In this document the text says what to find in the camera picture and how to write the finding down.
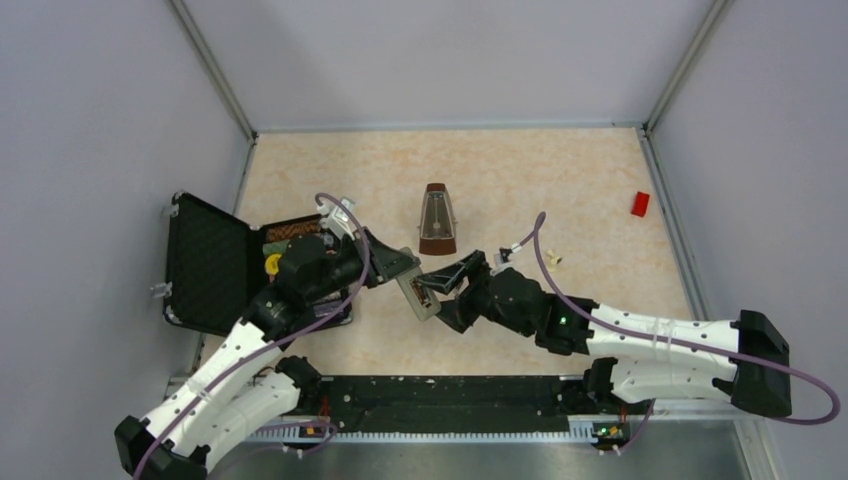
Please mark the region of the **white remote control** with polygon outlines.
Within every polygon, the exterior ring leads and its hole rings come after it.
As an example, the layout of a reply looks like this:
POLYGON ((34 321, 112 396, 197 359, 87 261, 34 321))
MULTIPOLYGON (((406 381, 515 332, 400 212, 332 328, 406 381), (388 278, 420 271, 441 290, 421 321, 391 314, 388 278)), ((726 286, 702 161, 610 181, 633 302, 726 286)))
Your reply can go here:
POLYGON ((418 275, 417 270, 409 271, 399 276, 396 282, 415 317, 419 321, 425 322, 437 316, 441 311, 441 302, 431 289, 416 280, 418 275))

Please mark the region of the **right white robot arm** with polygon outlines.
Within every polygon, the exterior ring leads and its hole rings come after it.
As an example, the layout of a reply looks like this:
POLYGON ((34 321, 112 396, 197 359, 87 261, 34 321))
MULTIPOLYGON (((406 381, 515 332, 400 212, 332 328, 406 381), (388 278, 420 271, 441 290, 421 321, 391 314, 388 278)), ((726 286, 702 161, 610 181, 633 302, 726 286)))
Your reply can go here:
POLYGON ((437 316, 459 333, 484 318, 550 353, 592 357, 584 387, 600 412, 709 399, 763 417, 792 414, 789 345, 761 312, 711 322, 641 315, 546 292, 512 267, 491 268, 480 251, 416 276, 412 288, 420 299, 447 296, 437 316))

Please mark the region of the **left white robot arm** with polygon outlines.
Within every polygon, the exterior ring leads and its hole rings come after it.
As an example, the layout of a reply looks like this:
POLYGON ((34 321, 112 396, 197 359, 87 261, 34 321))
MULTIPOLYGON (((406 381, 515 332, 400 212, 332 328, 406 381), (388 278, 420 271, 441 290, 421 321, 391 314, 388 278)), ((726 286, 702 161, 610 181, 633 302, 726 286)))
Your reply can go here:
POLYGON ((319 404, 316 372, 304 361, 247 382, 305 329, 320 323, 314 303, 355 294, 413 271, 419 259, 368 229, 327 246, 307 235, 289 241, 272 283, 248 304, 214 354, 174 394, 143 418, 115 429, 120 463, 135 479, 204 479, 235 447, 275 417, 319 404))

